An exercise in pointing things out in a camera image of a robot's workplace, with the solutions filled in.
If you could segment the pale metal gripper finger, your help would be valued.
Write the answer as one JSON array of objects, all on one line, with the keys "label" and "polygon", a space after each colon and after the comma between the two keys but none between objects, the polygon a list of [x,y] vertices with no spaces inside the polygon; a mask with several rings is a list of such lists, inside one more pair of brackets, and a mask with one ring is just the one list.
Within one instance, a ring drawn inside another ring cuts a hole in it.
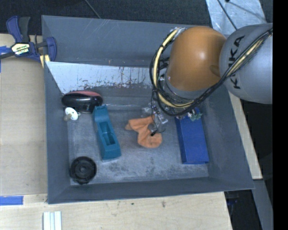
[{"label": "pale metal gripper finger", "polygon": [[143,115],[150,115],[150,116],[158,116],[159,115],[159,109],[157,106],[147,106],[142,108],[142,114]]},{"label": "pale metal gripper finger", "polygon": [[152,120],[152,123],[149,124],[149,130],[152,134],[162,133],[166,130],[168,120],[163,114],[154,114]]}]

